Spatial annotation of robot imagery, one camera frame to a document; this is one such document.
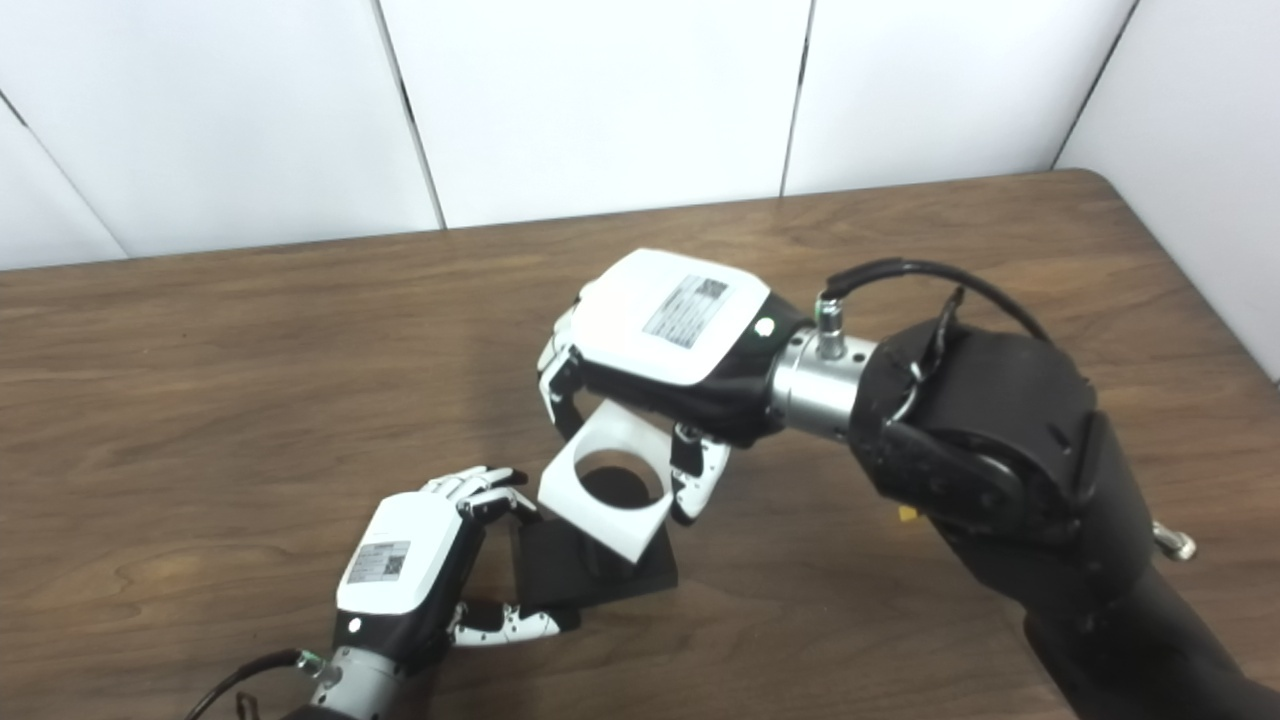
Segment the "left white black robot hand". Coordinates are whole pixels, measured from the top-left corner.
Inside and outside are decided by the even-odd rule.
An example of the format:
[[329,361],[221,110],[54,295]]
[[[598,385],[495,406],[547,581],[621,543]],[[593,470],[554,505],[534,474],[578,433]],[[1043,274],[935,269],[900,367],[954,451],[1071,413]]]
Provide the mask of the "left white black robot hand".
[[575,609],[465,597],[486,529],[540,523],[520,492],[526,473],[479,465],[380,501],[335,589],[337,650],[360,650],[419,674],[454,647],[517,644],[576,632]]

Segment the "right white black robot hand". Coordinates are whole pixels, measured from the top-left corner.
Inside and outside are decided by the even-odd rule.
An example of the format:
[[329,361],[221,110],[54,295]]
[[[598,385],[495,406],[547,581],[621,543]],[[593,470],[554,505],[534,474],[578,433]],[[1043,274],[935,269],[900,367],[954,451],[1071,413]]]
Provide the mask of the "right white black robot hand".
[[539,391],[564,439],[585,423],[575,402],[582,391],[671,420],[671,514],[689,527],[730,451],[780,432],[772,375],[790,341],[814,325],[758,275],[639,249],[557,318],[536,363]]

